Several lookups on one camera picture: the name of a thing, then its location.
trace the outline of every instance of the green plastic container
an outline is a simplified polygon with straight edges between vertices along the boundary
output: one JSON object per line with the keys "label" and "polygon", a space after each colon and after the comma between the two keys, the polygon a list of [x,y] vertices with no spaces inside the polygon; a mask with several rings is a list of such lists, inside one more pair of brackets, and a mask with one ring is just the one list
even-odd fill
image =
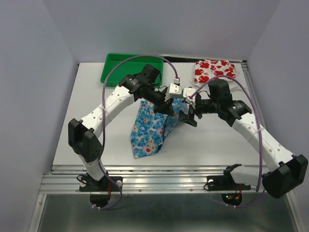
{"label": "green plastic container", "polygon": [[[128,59],[130,57],[134,57],[137,55],[134,54],[120,54],[120,53],[109,53],[106,57],[104,69],[101,76],[101,82],[104,83],[107,75],[110,71],[121,61]],[[163,73],[163,60],[158,59],[155,57],[140,57],[135,58],[126,63],[120,65],[108,79],[107,85],[108,87],[115,87],[118,83],[127,75],[129,74],[136,74],[140,73],[144,68],[145,64],[150,64],[151,66],[155,67],[156,69]],[[157,78],[156,84],[162,84],[160,78]]]}

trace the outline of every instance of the blue floral cloth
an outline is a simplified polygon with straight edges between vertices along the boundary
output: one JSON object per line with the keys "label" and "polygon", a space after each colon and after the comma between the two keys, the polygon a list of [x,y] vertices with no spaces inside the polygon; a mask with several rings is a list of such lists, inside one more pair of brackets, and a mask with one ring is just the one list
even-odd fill
{"label": "blue floral cloth", "polygon": [[180,99],[174,99],[172,106],[173,116],[155,114],[154,104],[141,101],[131,133],[131,146],[135,159],[156,154],[178,122],[180,111],[188,113],[187,105]]}

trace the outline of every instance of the garment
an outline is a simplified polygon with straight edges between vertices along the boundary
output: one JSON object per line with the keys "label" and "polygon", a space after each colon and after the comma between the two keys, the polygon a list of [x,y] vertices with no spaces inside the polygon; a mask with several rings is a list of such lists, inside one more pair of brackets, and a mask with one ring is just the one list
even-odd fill
{"label": "garment", "polygon": [[172,103],[174,115],[154,113],[154,104],[141,101],[140,108],[131,133],[131,146],[134,158],[156,154],[165,139],[178,122],[179,115],[187,114],[188,108],[180,99]]}
{"label": "garment", "polygon": [[[231,64],[228,60],[211,60],[196,62],[194,84],[205,83],[210,78],[218,75],[227,75],[232,78],[236,77],[235,65]],[[232,81],[228,78],[222,78],[226,81]]]}

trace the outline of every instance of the white tabletop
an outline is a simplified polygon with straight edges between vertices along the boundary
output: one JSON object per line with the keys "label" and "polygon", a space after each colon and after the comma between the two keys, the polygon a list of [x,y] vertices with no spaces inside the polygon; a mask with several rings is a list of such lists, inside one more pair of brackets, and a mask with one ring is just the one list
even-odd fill
{"label": "white tabletop", "polygon": [[[174,63],[181,85],[191,86],[194,63]],[[246,85],[240,63],[235,63],[237,79]],[[76,76],[67,114],[59,139],[54,165],[81,165],[82,162],[68,145],[68,123],[79,120],[101,103],[100,77],[104,63],[81,63]],[[163,85],[172,82],[172,68],[164,63]],[[106,90],[111,94],[112,88]],[[235,100],[249,101],[241,90],[232,91]],[[104,165],[258,165],[257,152],[247,141],[217,115],[204,115],[197,128],[179,123],[165,140],[163,147],[149,157],[134,159],[130,134],[136,119],[139,101],[123,110],[106,128],[106,146],[102,155]]]}

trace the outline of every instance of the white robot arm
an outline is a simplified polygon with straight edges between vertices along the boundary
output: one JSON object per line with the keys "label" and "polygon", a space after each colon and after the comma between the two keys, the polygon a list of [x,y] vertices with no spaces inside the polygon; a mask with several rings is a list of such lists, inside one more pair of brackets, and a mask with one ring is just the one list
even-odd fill
{"label": "white robot arm", "polygon": [[[212,81],[209,84],[210,99],[203,100],[199,94],[190,97],[195,89],[182,88],[178,84],[171,83],[163,91],[155,89],[152,83],[158,75],[158,70],[145,66],[141,73],[126,76],[105,101],[106,125],[137,99],[144,98],[152,102],[156,113],[173,115],[171,103],[174,98],[180,98],[190,105],[189,114],[182,122],[196,127],[194,116],[201,118],[203,114],[217,113],[259,152],[255,116],[244,102],[232,99],[226,81]],[[266,129],[262,126],[260,128],[263,139],[263,160],[268,167],[262,175],[263,186],[271,196],[279,198],[304,181],[308,161],[303,155],[295,156],[279,144]],[[82,159],[87,173],[96,181],[103,177],[98,165],[104,149],[98,141],[101,133],[102,105],[80,121],[73,119],[69,123],[69,145]],[[227,167],[223,175],[208,177],[213,181],[208,185],[208,190],[231,190],[239,184],[256,186],[258,172],[258,168],[240,164],[232,165]]]}

